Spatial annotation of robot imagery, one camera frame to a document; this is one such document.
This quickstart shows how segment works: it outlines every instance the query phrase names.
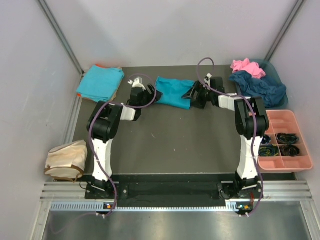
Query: white wall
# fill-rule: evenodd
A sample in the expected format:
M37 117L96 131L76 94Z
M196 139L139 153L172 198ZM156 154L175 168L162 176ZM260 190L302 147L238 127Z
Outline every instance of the white wall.
M0 239L27 239L80 75L35 0L0 3Z
M263 59L295 2L47 0L85 70Z
M289 108L313 158L314 167L298 176L308 181L320 211L320 1L307 0L271 62L287 86Z

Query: bag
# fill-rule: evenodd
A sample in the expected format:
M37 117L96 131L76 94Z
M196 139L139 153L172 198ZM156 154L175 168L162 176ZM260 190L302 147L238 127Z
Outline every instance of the bag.
M84 175L87 145L84 140L51 149L45 162L44 174L55 180L77 181Z

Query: blue laundry basket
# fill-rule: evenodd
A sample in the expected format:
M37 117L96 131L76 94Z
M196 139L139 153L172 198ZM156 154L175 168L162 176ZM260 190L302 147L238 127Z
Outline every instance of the blue laundry basket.
M280 84L282 83L281 80L280 80L280 77L277 73L277 70L275 69L275 67L268 61L265 61L265 60L261 60L261 59L250 59L250 62L256 62L259 64L259 67L261 69L263 69L263 71L265 72L265 74L267 76L271 76L274 78L274 80ZM235 86L236 86L236 92L239 94L239 95L243 95L242 92L241 92L241 89L239 87L239 85L237 83L235 83ZM286 106L288 105L288 97L287 97L287 94L284 95L284 97L281 99L281 101L279 102L278 105L276 106L273 106L273 107L266 107L267 110L276 110L276 109L286 109Z

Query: pink plastic tray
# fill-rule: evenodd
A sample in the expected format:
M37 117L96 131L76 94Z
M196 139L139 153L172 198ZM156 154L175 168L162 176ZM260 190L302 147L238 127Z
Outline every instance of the pink plastic tray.
M266 111L270 127L265 132L271 137L271 144L281 146L277 143L276 134L297 134L299 142L294 144L300 149L298 156L259 156L258 164L260 168L268 172L282 172L282 173L296 173L303 170L310 170L313 168L313 163L309 155L305 141L300 132L295 114L290 110L267 110Z

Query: blue towel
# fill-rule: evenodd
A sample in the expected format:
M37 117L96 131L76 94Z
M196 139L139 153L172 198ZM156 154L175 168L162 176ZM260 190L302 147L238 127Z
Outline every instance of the blue towel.
M124 76L124 71L119 68L92 66L76 92L83 98L106 102L115 94Z
M190 109L191 99L184 99L182 96L192 88L194 83L192 80L168 79L159 76L155 86L163 95L156 103Z
M246 97L262 97L267 108L278 105L287 90L285 85L277 83L271 76L267 75L257 79L246 71L235 72L229 77L229 80L239 85L242 95Z

